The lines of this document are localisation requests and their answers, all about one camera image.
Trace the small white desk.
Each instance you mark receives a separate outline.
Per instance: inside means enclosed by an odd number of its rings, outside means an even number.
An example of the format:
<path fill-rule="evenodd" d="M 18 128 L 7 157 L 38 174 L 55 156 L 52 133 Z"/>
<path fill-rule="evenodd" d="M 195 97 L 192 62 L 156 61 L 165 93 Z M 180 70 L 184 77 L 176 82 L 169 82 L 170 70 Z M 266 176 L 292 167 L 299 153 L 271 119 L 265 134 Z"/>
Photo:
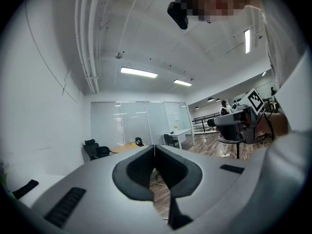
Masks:
<path fill-rule="evenodd" d="M 186 135 L 191 135 L 193 146 L 195 146 L 194 132 L 192 129 L 174 130 L 174 132 L 172 134 L 167 133 L 167 135 L 173 137 L 174 139 L 176 139 L 178 141 L 178 145 L 179 145 L 180 149 L 182 149 L 181 144 L 182 144 L 182 142 L 185 141 Z"/>

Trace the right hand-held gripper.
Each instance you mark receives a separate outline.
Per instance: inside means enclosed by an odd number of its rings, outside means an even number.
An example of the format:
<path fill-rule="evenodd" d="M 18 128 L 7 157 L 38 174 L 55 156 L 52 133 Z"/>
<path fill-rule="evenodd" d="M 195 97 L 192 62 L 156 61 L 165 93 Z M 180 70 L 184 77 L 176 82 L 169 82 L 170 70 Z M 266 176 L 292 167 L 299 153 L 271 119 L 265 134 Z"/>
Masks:
<path fill-rule="evenodd" d="M 223 116 L 207 119 L 209 127 L 216 127 L 225 140 L 246 144 L 256 143 L 255 129 L 258 115 L 264 107 L 264 101 L 255 89 L 233 105 L 233 112 Z"/>

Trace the frosted glass partition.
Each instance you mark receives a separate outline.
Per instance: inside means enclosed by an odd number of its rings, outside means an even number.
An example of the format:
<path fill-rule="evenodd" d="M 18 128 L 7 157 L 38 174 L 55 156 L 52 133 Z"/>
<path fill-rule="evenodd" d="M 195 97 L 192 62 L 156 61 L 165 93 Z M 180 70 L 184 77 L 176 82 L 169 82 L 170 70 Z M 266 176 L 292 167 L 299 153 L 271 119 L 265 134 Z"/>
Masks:
<path fill-rule="evenodd" d="M 174 121 L 178 113 L 179 121 Z M 110 150 L 135 143 L 166 144 L 164 134 L 192 129 L 189 110 L 184 102 L 117 101 L 92 102 L 90 108 L 91 138 Z"/>

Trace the person's shirt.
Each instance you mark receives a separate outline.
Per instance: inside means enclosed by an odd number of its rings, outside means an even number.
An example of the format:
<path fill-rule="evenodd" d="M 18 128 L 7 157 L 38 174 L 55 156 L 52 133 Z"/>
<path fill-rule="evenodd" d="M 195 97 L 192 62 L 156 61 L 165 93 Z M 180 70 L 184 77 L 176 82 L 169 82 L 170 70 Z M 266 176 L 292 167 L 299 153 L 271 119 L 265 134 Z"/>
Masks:
<path fill-rule="evenodd" d="M 261 11 L 268 59 L 278 86 L 280 109 L 289 131 L 268 150 L 267 165 L 288 177 L 306 178 L 312 170 L 312 50 L 283 0 L 248 0 Z"/>

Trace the black metal railing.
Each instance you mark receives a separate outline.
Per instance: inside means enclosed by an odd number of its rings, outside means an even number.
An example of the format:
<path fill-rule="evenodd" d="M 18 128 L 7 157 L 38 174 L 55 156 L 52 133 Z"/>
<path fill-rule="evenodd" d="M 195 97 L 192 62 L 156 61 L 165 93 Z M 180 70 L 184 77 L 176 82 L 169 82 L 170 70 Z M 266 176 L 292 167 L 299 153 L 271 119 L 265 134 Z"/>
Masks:
<path fill-rule="evenodd" d="M 203 117 L 196 117 L 192 120 L 192 126 L 195 135 L 217 133 L 216 127 L 210 127 L 208 120 L 220 116 L 220 113 L 210 114 Z"/>

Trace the white ceiling pipe bundle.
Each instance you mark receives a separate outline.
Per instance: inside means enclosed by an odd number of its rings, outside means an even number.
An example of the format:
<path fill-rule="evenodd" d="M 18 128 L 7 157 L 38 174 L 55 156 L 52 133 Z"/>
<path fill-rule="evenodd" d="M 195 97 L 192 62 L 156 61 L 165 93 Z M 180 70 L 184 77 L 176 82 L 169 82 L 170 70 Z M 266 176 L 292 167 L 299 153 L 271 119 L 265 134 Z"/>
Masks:
<path fill-rule="evenodd" d="M 91 93 L 99 93 L 95 56 L 95 26 L 99 0 L 75 0 L 75 37 L 78 56 Z"/>

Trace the black desk chair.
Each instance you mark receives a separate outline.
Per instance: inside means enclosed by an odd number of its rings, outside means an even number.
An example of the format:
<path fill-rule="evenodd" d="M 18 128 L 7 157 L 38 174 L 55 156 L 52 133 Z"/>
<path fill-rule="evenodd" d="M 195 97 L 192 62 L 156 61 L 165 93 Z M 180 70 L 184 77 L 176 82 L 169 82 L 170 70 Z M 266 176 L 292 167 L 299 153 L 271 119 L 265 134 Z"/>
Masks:
<path fill-rule="evenodd" d="M 164 134 L 164 140 L 165 143 L 167 143 L 169 146 L 172 145 L 175 147 L 178 144 L 178 140 L 174 139 L 171 135 L 168 134 Z"/>

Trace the round wooden table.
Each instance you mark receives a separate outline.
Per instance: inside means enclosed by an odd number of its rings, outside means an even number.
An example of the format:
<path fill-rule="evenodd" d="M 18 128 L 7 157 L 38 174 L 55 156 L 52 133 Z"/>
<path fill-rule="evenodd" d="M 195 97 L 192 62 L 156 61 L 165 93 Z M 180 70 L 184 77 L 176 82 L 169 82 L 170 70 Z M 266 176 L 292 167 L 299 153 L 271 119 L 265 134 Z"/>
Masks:
<path fill-rule="evenodd" d="M 115 147 L 112 150 L 112 153 L 113 154 L 119 154 L 119 153 L 123 153 L 123 152 L 126 152 L 126 151 L 131 150 L 131 149 L 135 149 L 135 148 L 138 148 L 138 147 L 139 146 L 137 146 L 135 143 L 125 144 L 125 145 L 122 145 L 122 146 Z"/>

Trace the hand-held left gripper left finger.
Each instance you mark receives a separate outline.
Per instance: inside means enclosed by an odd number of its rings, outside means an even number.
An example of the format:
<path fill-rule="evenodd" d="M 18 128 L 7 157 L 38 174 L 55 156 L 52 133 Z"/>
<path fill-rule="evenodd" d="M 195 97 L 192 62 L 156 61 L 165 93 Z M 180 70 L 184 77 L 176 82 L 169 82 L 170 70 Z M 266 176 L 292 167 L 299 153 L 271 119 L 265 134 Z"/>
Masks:
<path fill-rule="evenodd" d="M 129 199 L 153 201 L 149 190 L 150 178 L 155 167 L 155 147 L 149 145 L 138 153 L 119 162 L 113 169 L 115 186 Z"/>

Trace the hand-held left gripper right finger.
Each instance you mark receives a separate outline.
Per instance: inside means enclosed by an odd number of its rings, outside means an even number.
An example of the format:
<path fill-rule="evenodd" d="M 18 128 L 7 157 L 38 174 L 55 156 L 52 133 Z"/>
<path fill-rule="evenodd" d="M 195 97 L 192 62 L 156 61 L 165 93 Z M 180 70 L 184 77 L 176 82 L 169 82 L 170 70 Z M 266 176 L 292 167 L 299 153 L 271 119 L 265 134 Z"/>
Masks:
<path fill-rule="evenodd" d="M 194 162 L 160 145 L 155 146 L 155 166 L 170 190 L 168 225 L 174 230 L 179 229 L 193 219 L 181 213 L 176 200 L 192 195 L 202 180 L 202 170 Z"/>

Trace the person's right forearm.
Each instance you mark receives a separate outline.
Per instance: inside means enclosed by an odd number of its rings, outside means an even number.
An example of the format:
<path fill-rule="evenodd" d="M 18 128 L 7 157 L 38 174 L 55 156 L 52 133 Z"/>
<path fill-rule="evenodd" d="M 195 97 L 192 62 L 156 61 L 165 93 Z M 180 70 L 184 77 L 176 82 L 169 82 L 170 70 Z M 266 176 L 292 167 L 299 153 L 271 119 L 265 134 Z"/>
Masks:
<path fill-rule="evenodd" d="M 258 115 L 256 133 L 264 132 L 280 137 L 286 135 L 288 131 L 288 120 L 283 113 L 262 113 Z"/>

